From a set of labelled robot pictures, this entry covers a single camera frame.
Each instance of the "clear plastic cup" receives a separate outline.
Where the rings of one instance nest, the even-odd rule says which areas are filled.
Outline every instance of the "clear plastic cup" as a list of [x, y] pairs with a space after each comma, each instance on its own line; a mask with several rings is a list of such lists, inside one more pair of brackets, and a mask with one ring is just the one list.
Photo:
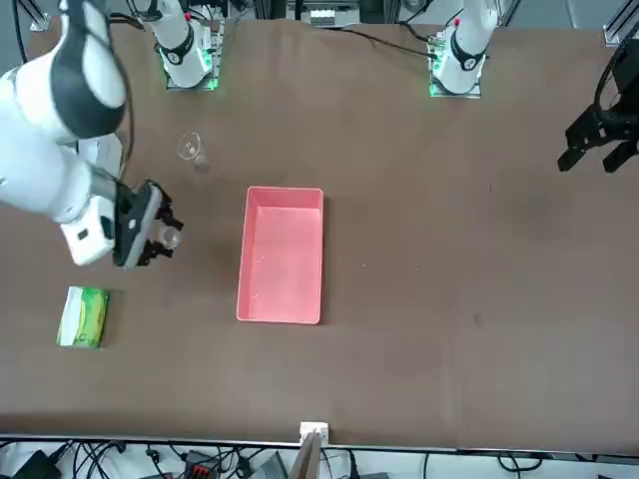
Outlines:
[[175, 249], [182, 242], [182, 233], [175, 227], [161, 225], [158, 229], [158, 241], [166, 249]]
[[207, 157], [200, 135], [185, 133], [178, 143], [178, 156], [193, 165], [198, 173], [206, 173], [211, 169], [211, 161]]

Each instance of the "green package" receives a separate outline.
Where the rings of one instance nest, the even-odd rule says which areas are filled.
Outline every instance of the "green package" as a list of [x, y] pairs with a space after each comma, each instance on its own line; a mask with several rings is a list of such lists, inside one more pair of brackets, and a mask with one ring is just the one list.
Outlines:
[[106, 289], [70, 286], [58, 329], [58, 345], [99, 347], [108, 303]]

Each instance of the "pink tray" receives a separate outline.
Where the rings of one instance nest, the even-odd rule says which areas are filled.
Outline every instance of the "pink tray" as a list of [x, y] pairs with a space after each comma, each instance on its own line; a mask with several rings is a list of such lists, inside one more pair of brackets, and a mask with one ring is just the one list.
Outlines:
[[321, 190], [249, 188], [240, 321], [320, 321], [322, 204]]

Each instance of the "brown table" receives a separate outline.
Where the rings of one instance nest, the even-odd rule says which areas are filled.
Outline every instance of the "brown table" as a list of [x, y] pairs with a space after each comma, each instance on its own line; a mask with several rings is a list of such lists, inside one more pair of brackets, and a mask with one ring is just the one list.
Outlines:
[[[295, 441], [317, 419], [333, 443], [638, 452], [639, 164], [555, 165], [599, 32], [496, 32], [481, 101], [430, 100], [422, 59], [284, 21], [229, 34], [216, 93], [166, 93], [151, 35], [116, 37], [128, 180], [173, 196], [184, 245], [79, 268], [54, 225], [0, 210], [3, 430]], [[194, 130], [211, 179], [174, 153]], [[236, 320], [250, 185], [325, 193], [320, 326]], [[119, 291], [102, 350], [56, 347], [69, 284]]]

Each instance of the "cable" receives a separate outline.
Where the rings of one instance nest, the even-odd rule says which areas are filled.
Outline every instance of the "cable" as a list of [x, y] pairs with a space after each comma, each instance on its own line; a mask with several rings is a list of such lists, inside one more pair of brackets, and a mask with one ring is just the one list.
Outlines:
[[397, 50], [401, 50], [402, 52], [412, 53], [413, 55], [419, 55], [421, 57], [432, 58], [433, 60], [437, 58], [437, 56], [433, 53], [421, 52], [419, 50], [413, 50], [412, 48], [402, 47], [401, 45], [397, 45], [396, 43], [391, 43], [386, 40], [382, 40], [381, 38], [373, 37], [372, 35], [368, 35], [367, 33], [357, 32], [355, 30], [346, 30], [342, 28], [328, 28], [328, 30], [335, 30], [337, 32], [344, 32], [344, 33], [352, 33], [353, 35], [367, 38], [368, 40], [372, 42], [377, 42], [377, 43], [381, 43], [382, 45], [386, 45], [388, 47], [396, 48]]
[[610, 77], [610, 73], [617, 62], [621, 58], [621, 56], [625, 53], [626, 46], [635, 36], [635, 33], [639, 31], [639, 21], [634, 24], [634, 26], [628, 31], [624, 39], [621, 41], [615, 52], [612, 54], [612, 58], [604, 68], [601, 77], [599, 78], [599, 82], [597, 83], [597, 88], [595, 89], [595, 98], [593, 101], [593, 109], [595, 113], [595, 117], [597, 120], [601, 122], [604, 127], [637, 127], [639, 126], [639, 116], [637, 115], [619, 115], [618, 113], [610, 113], [610, 111], [605, 111], [601, 107], [601, 94], [603, 92], [604, 87], [608, 83], [608, 79]]
[[426, 42], [428, 43], [428, 37], [424, 37], [423, 35], [419, 35], [414, 28], [412, 28], [412, 26], [410, 26], [408, 24], [408, 22], [399, 22], [399, 25], [401, 25], [402, 27], [405, 27], [408, 32], [410, 33], [410, 35], [412, 35], [413, 37], [415, 37], [417, 40], [420, 40], [422, 42]]
[[16, 29], [16, 41], [18, 42], [18, 50], [20, 50], [20, 58], [22, 63], [27, 63], [27, 54], [24, 51], [24, 42], [22, 41], [22, 32], [20, 31], [20, 17], [18, 16], [18, 0], [12, 0], [11, 8], [13, 10], [13, 27]]
[[515, 459], [515, 456], [510, 452], [506, 452], [505, 453], [506, 456], [508, 456], [508, 458], [512, 461], [512, 464], [514, 466], [514, 467], [509, 467], [503, 463], [503, 460], [501, 459], [502, 454], [503, 454], [502, 452], [499, 452], [499, 454], [497, 455], [497, 462], [499, 463], [499, 465], [504, 471], [517, 474], [517, 479], [521, 478], [522, 472], [536, 471], [537, 469], [541, 467], [541, 464], [543, 463], [543, 459], [537, 459], [537, 463], [532, 466], [520, 467], [519, 463]]
[[423, 469], [421, 470], [421, 479], [426, 479], [426, 466], [428, 465], [429, 457], [430, 457], [430, 453], [426, 452], [426, 455], [423, 458]]
[[204, 15], [204, 13], [199, 12], [199, 11], [197, 11], [197, 10], [194, 10], [194, 9], [193, 9], [193, 8], [191, 8], [191, 7], [187, 8], [187, 11], [188, 11], [188, 12], [191, 12], [191, 13], [195, 13], [196, 15], [198, 15], [198, 18], [200, 18], [200, 20], [207, 20], [207, 21], [209, 21], [209, 19], [208, 19], [208, 18]]
[[104, 447], [100, 452], [96, 453], [96, 449], [93, 447], [92, 444], [88, 444], [88, 443], [82, 444], [82, 448], [93, 459], [93, 462], [91, 463], [91, 466], [89, 467], [89, 471], [87, 471], [87, 479], [91, 479], [91, 476], [93, 476], [93, 472], [96, 468], [98, 469], [98, 472], [100, 473], [100, 477], [102, 477], [102, 479], [109, 479], [109, 475], [106, 472], [104, 472], [104, 469], [100, 465], [100, 461], [102, 460], [102, 457], [109, 450], [110, 447], [111, 447], [111, 444], [107, 444], [107, 446]]
[[178, 456], [182, 462], [187, 462], [187, 457], [189, 457], [189, 454], [188, 454], [188, 453], [178, 451], [178, 450], [175, 448], [175, 446], [174, 446], [173, 444], [171, 444], [171, 443], [169, 443], [169, 447], [171, 448], [171, 450], [172, 450], [173, 452], [175, 452], [175, 453], [176, 453], [176, 456]]
[[426, 3], [423, 4], [423, 7], [421, 7], [419, 10], [417, 10], [415, 13], [413, 13], [412, 15], [410, 15], [408, 17], [407, 20], [404, 20], [403, 22], [399, 22], [399, 23], [408, 23], [410, 22], [410, 20], [412, 20], [415, 17], [418, 17], [419, 15], [421, 15], [422, 13], [425, 13], [426, 10], [428, 10], [428, 7], [430, 6], [430, 4], [432, 2], [434, 2], [435, 0], [426, 0]]
[[348, 473], [348, 479], [360, 479], [359, 471], [357, 470], [357, 461], [355, 461], [355, 455], [350, 449], [347, 449], [348, 457], [350, 458], [350, 472]]
[[450, 22], [452, 22], [457, 17], [457, 15], [459, 15], [461, 12], [463, 12], [463, 7], [461, 7], [459, 11], [457, 11], [457, 13], [455, 13], [452, 17], [446, 20], [446, 23], [444, 23], [444, 26], [447, 27], [448, 25], [450, 25]]
[[[215, 461], [218, 461], [218, 462], [217, 462], [217, 466], [218, 466], [218, 473], [219, 473], [219, 475], [221, 476], [221, 475], [222, 475], [222, 473], [226, 473], [226, 472], [228, 472], [228, 471], [231, 469], [231, 467], [229, 467], [229, 468], [228, 468], [228, 469], [226, 469], [226, 470], [221, 470], [221, 469], [220, 469], [220, 466], [222, 465], [223, 461], [224, 461], [227, 457], [229, 457], [229, 456], [233, 456], [233, 454], [240, 454], [240, 451], [242, 451], [243, 449], [246, 449], [245, 447], [234, 447], [234, 448], [232, 448], [230, 451], [222, 452], [222, 450], [220, 449], [220, 447], [219, 447], [219, 446], [216, 446], [216, 447], [217, 447], [217, 449], [218, 449], [218, 454], [216, 454], [215, 456], [208, 456], [208, 455], [206, 455], [206, 454], [202, 454], [202, 453], [200, 453], [200, 454], [202, 454], [203, 456], [206, 456], [206, 458], [205, 458], [205, 459], [202, 459], [201, 461], [198, 461], [198, 462], [195, 462], [195, 463], [191, 464], [191, 467], [193, 467], [193, 466], [198, 466], [198, 465], [200, 465], [200, 464], [204, 464], [205, 462], [210, 462], [210, 461], [212, 461], [212, 460], [215, 460]], [[249, 460], [251, 460], [251, 458], [255, 457], [255, 455], [256, 455], [256, 454], [257, 454], [257, 453], [252, 454], [252, 455], [250, 456]], [[180, 475], [178, 476], [178, 479], [182, 479], [184, 476], [186, 476], [186, 478], [187, 478], [187, 479], [192, 479], [192, 478], [191, 478], [191, 476], [190, 476], [190, 473], [191, 473], [190, 471], [185, 471], [185, 472], [183, 472], [182, 474], [180, 474]]]
[[7, 446], [10, 446], [11, 444], [14, 444], [17, 441], [7, 441], [7, 442], [3, 442], [2, 444], [0, 444], [0, 449], [4, 449]]
[[332, 469], [330, 468], [330, 461], [328, 460], [328, 456], [326, 456], [326, 451], [322, 449], [321, 455], [323, 456], [324, 461], [326, 461], [326, 468], [328, 468], [328, 476], [330, 476], [330, 479], [333, 479]]
[[134, 147], [135, 142], [136, 142], [136, 128], [135, 128], [135, 116], [134, 116], [134, 108], [133, 108], [133, 94], [131, 93], [131, 82], [129, 81], [129, 76], [127, 75], [127, 70], [124, 68], [124, 64], [122, 63], [122, 60], [120, 59], [118, 54], [115, 52], [115, 50], [113, 48], [111, 48], [111, 46], [107, 42], [105, 42], [102, 38], [100, 38], [98, 35], [93, 33], [91, 30], [89, 30], [84, 25], [80, 25], [77, 22], [75, 22], [74, 20], [72, 20], [71, 16], [69, 15], [69, 12], [67, 10], [59, 9], [59, 12], [60, 12], [60, 15], [66, 15], [67, 16], [67, 19], [69, 20], [69, 23], [71, 25], [73, 25], [75, 28], [78, 28], [79, 30], [82, 30], [83, 33], [85, 33], [86, 35], [88, 35], [91, 38], [93, 38], [96, 42], [98, 42], [102, 46], [102, 48], [104, 48], [105, 50], [107, 50], [111, 54], [111, 56], [113, 58], [113, 61], [116, 64], [116, 68], [120, 72], [120, 75], [122, 76], [122, 79], [124, 81], [125, 95], [126, 95], [126, 101], [127, 101], [127, 113], [129, 115], [129, 145], [127, 146], [126, 159], [123, 162], [122, 166], [120, 167], [120, 178], [122, 178], [124, 173], [127, 170], [127, 167], [129, 166], [129, 162], [131, 160], [131, 155], [133, 154], [133, 147]]
[[138, 15], [138, 9], [136, 8], [135, 0], [125, 0], [127, 2], [127, 7], [129, 8], [129, 13], [132, 17], [136, 17]]
[[[84, 460], [80, 463], [80, 467], [76, 467], [78, 464], [78, 453], [80, 452], [80, 447], [84, 446], [85, 444], [89, 444], [87, 442], [83, 442], [83, 441], [79, 441], [78, 442], [78, 447], [76, 448], [76, 452], [73, 456], [73, 479], [77, 479], [78, 477], [78, 473], [82, 470], [82, 468], [84, 467], [84, 465], [87, 463], [87, 461], [89, 459], [91, 459], [91, 455], [87, 454], [87, 456], [84, 458]], [[102, 448], [106, 448], [108, 447], [109, 444], [101, 444], [96, 448], [96, 452], [98, 451], [98, 449]]]
[[169, 479], [169, 476], [167, 476], [158, 465], [160, 463], [160, 453], [155, 449], [151, 449], [151, 444], [147, 444], [146, 454], [147, 457], [151, 459], [151, 462], [153, 462], [153, 466], [156, 468], [156, 471], [158, 471], [158, 474], [160, 474], [160, 477]]
[[597, 462], [597, 459], [599, 458], [599, 455], [598, 454], [592, 454], [592, 459], [588, 459], [586, 457], [583, 457], [581, 454], [575, 453], [575, 457], [577, 458], [577, 460], [579, 462]]
[[112, 13], [109, 17], [109, 24], [115, 23], [126, 23], [127, 25], [131, 25], [133, 28], [137, 28], [138, 30], [144, 30], [144, 25], [140, 23], [137, 19], [130, 17], [129, 15], [125, 15], [124, 13]]
[[69, 448], [71, 447], [71, 444], [73, 444], [73, 441], [67, 441], [64, 444], [62, 444], [58, 449], [56, 449], [51, 454], [49, 454], [49, 459], [54, 464], [57, 464], [58, 462], [60, 462], [60, 459], [62, 459], [62, 456], [64, 456], [66, 452], [69, 450]]
[[260, 454], [261, 452], [266, 451], [267, 448], [263, 447], [262, 449], [258, 449], [256, 452], [254, 452], [253, 454], [251, 454], [249, 457], [247, 457], [247, 461], [250, 461], [251, 459], [253, 459], [254, 457], [256, 457], [258, 454]]
[[[218, 456], [217, 457], [221, 457], [222, 456], [222, 449], [220, 449], [220, 446], [216, 446], [216, 449], [218, 449]], [[234, 454], [240, 454], [239, 451], [236, 450], [236, 448], [232, 448], [230, 454], [228, 454], [227, 456], [224, 457], [224, 459], [226, 459], [229, 455], [231, 456], [231, 460], [229, 461], [229, 467], [224, 467], [224, 459], [220, 459], [220, 461], [218, 462], [218, 472], [220, 473], [220, 475], [222, 474], [226, 474], [227, 472], [229, 472], [231, 470], [231, 466], [233, 466], [233, 456]]]

